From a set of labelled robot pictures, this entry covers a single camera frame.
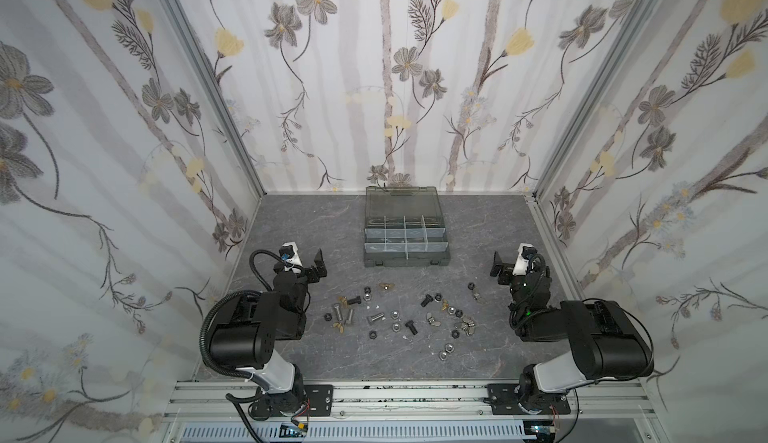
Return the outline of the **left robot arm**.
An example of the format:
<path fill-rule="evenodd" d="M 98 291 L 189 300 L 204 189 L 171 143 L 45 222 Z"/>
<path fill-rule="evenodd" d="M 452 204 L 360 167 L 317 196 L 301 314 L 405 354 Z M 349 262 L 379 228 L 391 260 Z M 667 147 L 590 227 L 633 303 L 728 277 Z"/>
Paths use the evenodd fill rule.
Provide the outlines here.
<path fill-rule="evenodd" d="M 243 421 L 307 416 L 310 400 L 301 371 L 278 353 L 275 344 L 304 335 L 309 286 L 328 275 L 323 252 L 305 266 L 296 244 L 290 242 L 277 252 L 253 251 L 248 264 L 263 289 L 238 290 L 214 304 L 199 334 L 202 362 L 219 375 L 256 385 L 252 396 L 226 395 Z"/>

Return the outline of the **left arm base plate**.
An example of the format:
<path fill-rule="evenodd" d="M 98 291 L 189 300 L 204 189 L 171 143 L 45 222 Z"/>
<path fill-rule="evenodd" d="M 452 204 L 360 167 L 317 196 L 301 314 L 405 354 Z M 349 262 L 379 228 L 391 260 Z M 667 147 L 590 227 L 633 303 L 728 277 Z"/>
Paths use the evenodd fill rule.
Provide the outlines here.
<path fill-rule="evenodd" d="M 298 392 L 262 396 L 248 407 L 248 416 L 256 421 L 272 417 L 328 417 L 333 405 L 334 386 L 305 385 Z"/>

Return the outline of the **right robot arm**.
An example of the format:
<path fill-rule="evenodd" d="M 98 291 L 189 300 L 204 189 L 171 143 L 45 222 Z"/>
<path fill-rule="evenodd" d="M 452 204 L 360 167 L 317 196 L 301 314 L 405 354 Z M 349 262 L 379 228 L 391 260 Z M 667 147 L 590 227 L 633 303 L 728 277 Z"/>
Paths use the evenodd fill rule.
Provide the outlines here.
<path fill-rule="evenodd" d="M 550 304 L 550 268 L 535 247 L 520 245 L 513 263 L 495 252 L 490 276 L 510 291 L 508 323 L 521 341 L 569 345 L 558 357 L 527 365 L 513 389 L 489 394 L 504 411 L 567 414 L 567 396 L 579 388 L 602 381 L 632 381 L 652 373 L 652 340 L 641 335 L 632 316 L 617 302 L 589 299 Z"/>

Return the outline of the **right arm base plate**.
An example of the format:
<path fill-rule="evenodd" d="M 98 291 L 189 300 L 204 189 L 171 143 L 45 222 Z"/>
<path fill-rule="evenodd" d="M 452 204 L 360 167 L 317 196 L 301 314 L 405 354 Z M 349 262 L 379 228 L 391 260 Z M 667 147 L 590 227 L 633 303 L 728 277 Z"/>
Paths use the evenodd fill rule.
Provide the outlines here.
<path fill-rule="evenodd" d="M 518 384 L 488 384 L 486 389 L 483 402 L 495 416 L 571 414 L 567 396 L 562 393 L 543 393 L 537 388 L 522 390 Z"/>

